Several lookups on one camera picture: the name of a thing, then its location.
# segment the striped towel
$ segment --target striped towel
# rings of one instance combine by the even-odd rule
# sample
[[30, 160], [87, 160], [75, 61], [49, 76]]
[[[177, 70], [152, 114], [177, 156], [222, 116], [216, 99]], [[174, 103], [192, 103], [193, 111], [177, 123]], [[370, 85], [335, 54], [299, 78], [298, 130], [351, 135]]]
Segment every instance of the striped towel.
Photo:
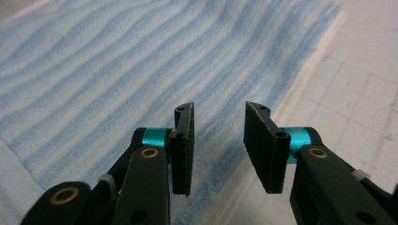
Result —
[[64, 0], [0, 25], [0, 223], [46, 189], [95, 186], [137, 127], [195, 102], [197, 224], [239, 161], [245, 101], [276, 108], [338, 8], [317, 0]]

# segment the teal spacer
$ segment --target teal spacer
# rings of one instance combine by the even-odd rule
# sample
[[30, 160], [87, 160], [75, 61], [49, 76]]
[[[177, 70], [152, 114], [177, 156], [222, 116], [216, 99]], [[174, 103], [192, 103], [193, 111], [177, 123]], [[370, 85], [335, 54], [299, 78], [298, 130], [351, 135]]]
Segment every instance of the teal spacer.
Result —
[[144, 131], [143, 145], [152, 145], [164, 148], [167, 128], [146, 128]]
[[295, 153], [302, 147], [302, 145], [312, 143], [310, 135], [304, 127], [284, 127], [283, 129], [292, 137], [287, 163], [296, 164], [297, 159], [295, 158]]

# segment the brass washer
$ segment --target brass washer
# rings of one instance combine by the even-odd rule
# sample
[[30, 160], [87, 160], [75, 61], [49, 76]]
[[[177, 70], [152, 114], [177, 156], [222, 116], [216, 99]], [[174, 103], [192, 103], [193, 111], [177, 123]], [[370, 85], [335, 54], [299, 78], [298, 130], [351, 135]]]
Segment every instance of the brass washer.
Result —
[[[66, 191], [71, 191], [70, 195], [67, 198], [58, 199], [58, 196]], [[58, 190], [50, 199], [50, 203], [54, 205], [64, 204], [72, 201], [76, 198], [77, 194], [79, 193], [79, 189], [77, 187], [65, 187]]]
[[147, 148], [144, 149], [143, 151], [141, 151], [141, 157], [142, 158], [154, 158], [155, 156], [157, 156], [159, 153], [159, 151], [155, 148]]
[[308, 152], [309, 152], [311, 155], [313, 155], [314, 157], [316, 157], [316, 158], [327, 158], [327, 157], [328, 157], [328, 153], [325, 152], [325, 151], [322, 150], [322, 149], [319, 149], [319, 148], [310, 148], [310, 150], [308, 150]]

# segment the blue striped cloth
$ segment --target blue striped cloth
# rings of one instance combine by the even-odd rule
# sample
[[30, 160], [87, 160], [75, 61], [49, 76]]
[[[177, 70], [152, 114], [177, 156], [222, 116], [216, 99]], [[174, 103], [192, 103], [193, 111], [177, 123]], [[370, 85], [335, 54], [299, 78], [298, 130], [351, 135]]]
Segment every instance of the blue striped cloth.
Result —
[[317, 0], [64, 0], [0, 25], [0, 222], [44, 190], [95, 186], [137, 127], [195, 102], [191, 196], [201, 223], [245, 157], [245, 101], [275, 109], [338, 8]]

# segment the white cable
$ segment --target white cable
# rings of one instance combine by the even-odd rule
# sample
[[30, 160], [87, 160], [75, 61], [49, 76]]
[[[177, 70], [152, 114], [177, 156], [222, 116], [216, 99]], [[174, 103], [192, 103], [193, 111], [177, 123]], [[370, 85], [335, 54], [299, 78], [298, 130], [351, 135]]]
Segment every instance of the white cable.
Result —
[[368, 178], [369, 180], [371, 179], [371, 175], [368, 173], [362, 171], [362, 170], [355, 170], [352, 172], [352, 175], [357, 179], [358, 181], [361, 181], [363, 178]]
[[106, 173], [99, 177], [99, 181], [105, 181], [108, 184], [109, 190], [111, 191], [111, 198], [114, 199], [117, 196], [116, 182], [114, 178], [110, 174]]

